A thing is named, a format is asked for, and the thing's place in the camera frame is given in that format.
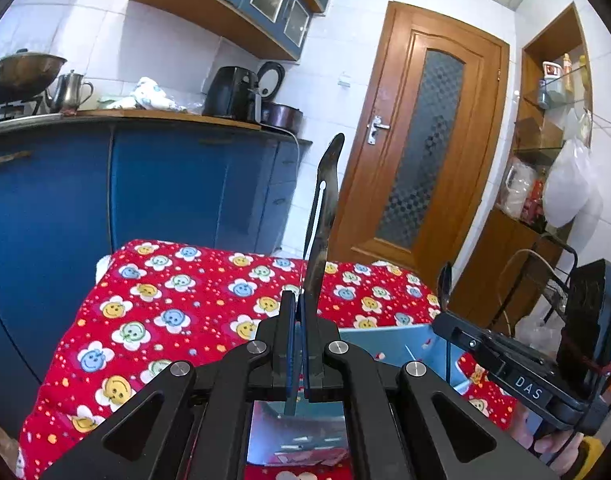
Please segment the person right hand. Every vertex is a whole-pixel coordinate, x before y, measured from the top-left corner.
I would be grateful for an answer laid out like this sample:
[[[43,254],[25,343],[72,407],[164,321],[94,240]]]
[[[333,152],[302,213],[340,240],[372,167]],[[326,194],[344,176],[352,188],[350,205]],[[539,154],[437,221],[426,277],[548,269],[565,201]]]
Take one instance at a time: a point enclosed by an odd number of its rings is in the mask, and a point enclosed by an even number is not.
[[[579,446],[584,438],[581,432],[555,432],[534,440],[528,427],[528,419],[531,411],[518,403],[515,408],[515,415],[511,421],[508,432],[523,448],[529,450],[533,448],[537,454],[552,454],[553,461],[549,468],[555,471],[560,477],[572,468],[579,455]]]

